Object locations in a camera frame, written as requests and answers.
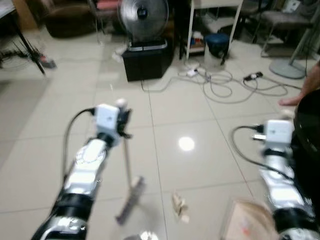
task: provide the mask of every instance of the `black joint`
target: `black joint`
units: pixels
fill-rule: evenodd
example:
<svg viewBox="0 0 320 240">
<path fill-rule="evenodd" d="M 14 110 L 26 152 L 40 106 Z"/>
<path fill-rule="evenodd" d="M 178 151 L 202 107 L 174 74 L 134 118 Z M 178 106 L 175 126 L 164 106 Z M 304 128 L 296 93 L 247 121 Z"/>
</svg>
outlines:
<svg viewBox="0 0 320 240">
<path fill-rule="evenodd" d="M 283 152 L 283 151 L 276 151 L 276 150 L 272 150 L 270 148 L 264 150 L 263 152 L 263 155 L 264 156 L 280 156 L 280 157 L 283 157 L 283 158 L 287 158 L 288 157 L 288 154 L 286 152 Z"/>
<path fill-rule="evenodd" d="M 132 139 L 133 135 L 125 132 L 120 132 L 119 135 L 125 139 Z"/>
<path fill-rule="evenodd" d="M 87 221 L 90 217 L 94 201 L 86 195 L 63 194 L 53 207 L 56 216 L 73 217 Z"/>
<path fill-rule="evenodd" d="M 318 231 L 316 219 L 300 208 L 286 208 L 276 210 L 273 214 L 276 230 L 281 233 L 284 230 L 297 228 Z"/>
<path fill-rule="evenodd" d="M 284 235 L 281 240 L 292 240 L 289 235 Z"/>
<path fill-rule="evenodd" d="M 98 133 L 97 139 L 105 141 L 108 146 L 112 146 L 113 145 L 112 143 L 114 142 L 114 139 L 112 137 L 110 137 L 109 135 L 103 132 Z"/>
</svg>

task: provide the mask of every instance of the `silver robot arm segment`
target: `silver robot arm segment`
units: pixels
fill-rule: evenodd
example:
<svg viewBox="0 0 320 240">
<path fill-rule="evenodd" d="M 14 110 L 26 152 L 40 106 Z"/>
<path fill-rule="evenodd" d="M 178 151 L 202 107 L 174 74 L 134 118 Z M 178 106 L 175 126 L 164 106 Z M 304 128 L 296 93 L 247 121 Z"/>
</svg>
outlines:
<svg viewBox="0 0 320 240">
<path fill-rule="evenodd" d="M 265 167 L 259 169 L 268 189 L 269 206 L 281 240 L 320 240 L 312 202 L 305 197 L 291 167 L 293 154 L 290 148 L 294 126 L 287 120 L 269 120 L 263 134 L 254 140 L 263 141 L 261 151 Z"/>
<path fill-rule="evenodd" d="M 116 104 L 101 104 L 94 109 L 97 136 L 77 152 L 50 216 L 32 240 L 86 239 L 108 152 L 119 144 L 121 136 L 126 136 L 130 110 L 126 110 L 124 100 Z"/>
</svg>

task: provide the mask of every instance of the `black tripod leg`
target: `black tripod leg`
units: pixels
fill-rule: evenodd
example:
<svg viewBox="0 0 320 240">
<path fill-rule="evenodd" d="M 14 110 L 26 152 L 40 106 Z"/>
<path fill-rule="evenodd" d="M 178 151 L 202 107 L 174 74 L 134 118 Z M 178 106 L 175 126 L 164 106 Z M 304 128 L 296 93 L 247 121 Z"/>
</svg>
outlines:
<svg viewBox="0 0 320 240">
<path fill-rule="evenodd" d="M 27 51 L 30 54 L 31 60 L 33 62 L 35 62 L 35 64 L 38 66 L 38 68 L 40 69 L 41 73 L 43 75 L 46 75 L 46 72 L 44 70 L 44 68 L 41 66 L 39 60 L 35 57 L 34 52 L 32 51 L 30 45 L 28 44 L 27 40 L 25 39 L 24 35 L 22 34 L 22 32 L 20 31 L 20 28 L 18 26 L 18 24 L 16 23 L 16 20 L 14 19 L 14 17 L 10 14 L 10 19 L 12 22 L 12 25 L 14 27 L 14 30 L 16 31 L 16 33 L 19 35 L 19 37 L 21 38 L 25 48 L 27 49 Z"/>
</svg>

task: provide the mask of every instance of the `power strip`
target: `power strip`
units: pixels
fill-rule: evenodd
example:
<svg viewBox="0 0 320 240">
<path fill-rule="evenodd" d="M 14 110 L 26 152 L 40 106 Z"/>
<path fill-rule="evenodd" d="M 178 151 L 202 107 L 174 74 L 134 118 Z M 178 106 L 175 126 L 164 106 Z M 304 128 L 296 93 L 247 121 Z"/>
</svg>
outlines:
<svg viewBox="0 0 320 240">
<path fill-rule="evenodd" d="M 186 75 L 189 77 L 189 78 L 193 78 L 194 76 L 198 75 L 198 71 L 196 69 L 192 69 L 192 70 L 189 70 Z"/>
</svg>

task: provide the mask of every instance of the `brown sofa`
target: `brown sofa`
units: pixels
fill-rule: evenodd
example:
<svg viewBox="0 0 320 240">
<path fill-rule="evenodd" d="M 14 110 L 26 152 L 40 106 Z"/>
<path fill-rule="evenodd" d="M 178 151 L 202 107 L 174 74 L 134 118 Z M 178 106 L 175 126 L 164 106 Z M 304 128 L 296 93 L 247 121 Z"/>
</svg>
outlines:
<svg viewBox="0 0 320 240">
<path fill-rule="evenodd" d="M 86 0 L 26 0 L 38 26 L 54 38 L 77 37 L 95 31 L 95 17 Z"/>
</svg>

